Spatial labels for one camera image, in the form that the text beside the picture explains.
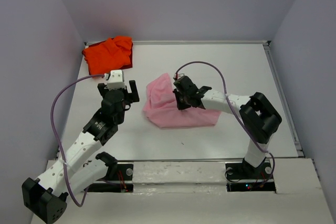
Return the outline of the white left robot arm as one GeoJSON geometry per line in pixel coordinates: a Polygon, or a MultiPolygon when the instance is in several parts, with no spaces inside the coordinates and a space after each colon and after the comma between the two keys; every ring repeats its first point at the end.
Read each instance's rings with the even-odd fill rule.
{"type": "Polygon", "coordinates": [[[64,214],[68,197],[75,200],[96,180],[115,176],[118,161],[99,149],[116,134],[130,105],[140,101],[134,80],[127,88],[122,80],[98,84],[101,107],[74,143],[66,151],[60,147],[61,157],[45,172],[23,182],[24,205],[44,223],[55,223],[64,214]]]}

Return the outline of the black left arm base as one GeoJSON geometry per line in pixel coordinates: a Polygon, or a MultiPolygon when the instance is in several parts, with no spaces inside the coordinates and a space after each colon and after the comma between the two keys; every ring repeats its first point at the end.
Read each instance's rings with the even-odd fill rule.
{"type": "Polygon", "coordinates": [[[115,170],[89,186],[89,193],[132,193],[133,163],[119,163],[115,170]]]}

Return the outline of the pink t shirt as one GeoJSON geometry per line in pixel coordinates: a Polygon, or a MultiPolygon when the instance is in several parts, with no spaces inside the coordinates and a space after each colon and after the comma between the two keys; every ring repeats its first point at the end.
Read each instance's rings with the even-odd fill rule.
{"type": "Polygon", "coordinates": [[[159,128],[204,127],[217,124],[221,112],[189,108],[179,110],[168,73],[160,75],[146,86],[146,118],[159,128]]]}

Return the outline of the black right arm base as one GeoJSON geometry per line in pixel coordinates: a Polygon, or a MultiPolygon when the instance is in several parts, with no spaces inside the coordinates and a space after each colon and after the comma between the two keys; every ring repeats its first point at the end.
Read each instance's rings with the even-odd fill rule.
{"type": "Polygon", "coordinates": [[[259,172],[252,175],[242,170],[242,163],[226,163],[225,178],[226,189],[229,193],[234,192],[276,192],[274,177],[271,175],[272,167],[269,162],[262,164],[259,172]]]}

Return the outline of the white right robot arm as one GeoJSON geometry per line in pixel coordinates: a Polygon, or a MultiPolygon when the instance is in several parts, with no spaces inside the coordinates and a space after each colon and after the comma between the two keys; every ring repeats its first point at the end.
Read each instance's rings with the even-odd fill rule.
{"type": "Polygon", "coordinates": [[[175,83],[173,93],[179,110],[200,108],[232,114],[250,137],[247,153],[240,166],[241,173],[253,178],[261,171],[269,142],[282,123],[282,117],[266,96],[224,94],[208,86],[175,83]]]}

